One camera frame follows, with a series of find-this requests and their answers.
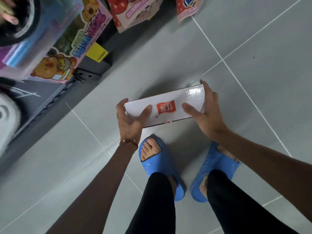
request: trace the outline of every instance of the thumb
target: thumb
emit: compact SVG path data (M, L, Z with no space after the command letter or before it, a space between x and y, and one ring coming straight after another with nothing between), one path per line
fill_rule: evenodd
M203 115L201 112L197 111L193 106L189 105L188 103L182 103L182 108L187 114L192 116L195 121L197 121L197 119Z
M150 116L152 112L152 105L148 105L141 113L141 115L139 115L138 117L138 121L140 121L142 124L145 123L146 119Z

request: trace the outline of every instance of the yellow price tag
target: yellow price tag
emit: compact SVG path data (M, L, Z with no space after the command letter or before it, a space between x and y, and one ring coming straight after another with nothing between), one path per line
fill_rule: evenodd
M101 45L95 42L90 47L89 51L87 51L86 56L93 59L94 61L101 62L107 54L108 51L106 51L103 47L101 47Z

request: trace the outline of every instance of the foot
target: foot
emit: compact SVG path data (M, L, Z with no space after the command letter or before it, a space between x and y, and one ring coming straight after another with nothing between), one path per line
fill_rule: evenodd
M154 138L148 138L142 147L141 161L143 162L143 161L149 159L150 157L153 157L154 155L156 155L160 151L161 151L161 147L159 146L157 141ZM174 181L173 176L169 176L168 180L170 181L172 191L173 191L174 197L175 197L175 193L177 190L177 183Z
M233 159L236 162L239 162L239 159L236 158L233 154L231 154L229 151L227 151L225 148L223 148L221 145L218 145L218 147L216 148L220 153L223 153L224 155L228 156L229 158ZM199 186L199 190L202 193L203 196L205 196L206 199L207 198L207 179L208 179L208 175L206 175L204 177L204 179L202 180L200 186Z

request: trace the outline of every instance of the hand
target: hand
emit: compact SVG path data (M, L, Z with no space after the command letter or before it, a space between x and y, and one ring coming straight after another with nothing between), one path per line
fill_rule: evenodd
M124 104L128 102L128 99L125 98L120 101L120 103L117 104L116 110L117 110L117 120L118 120L118 126L120 131L120 142L123 140L125 141L131 141L138 145L142 129L144 126L144 123L146 119L150 116L152 112L152 105L148 105L139 115L134 122L131 122L129 117L126 115L126 109L124 107Z
M200 83L204 85L205 89L205 112L197 111L188 103L183 103L182 107L187 114L195 119L203 133L210 139L215 140L218 133L224 132L228 128L222 119L218 94L213 92L205 81L200 80Z
M14 25L18 25L18 19L14 17L14 12L11 10L12 7L16 6L15 3L12 0L0 0L0 2L3 3L3 8L0 6L0 23L6 20Z

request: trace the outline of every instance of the bracelet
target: bracelet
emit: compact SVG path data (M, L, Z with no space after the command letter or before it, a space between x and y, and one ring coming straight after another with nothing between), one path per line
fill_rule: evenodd
M121 140L119 144L121 144L122 142L123 143L131 143L131 144L135 145L135 147L138 149L138 144L136 143L135 139L133 141L124 139L124 140Z

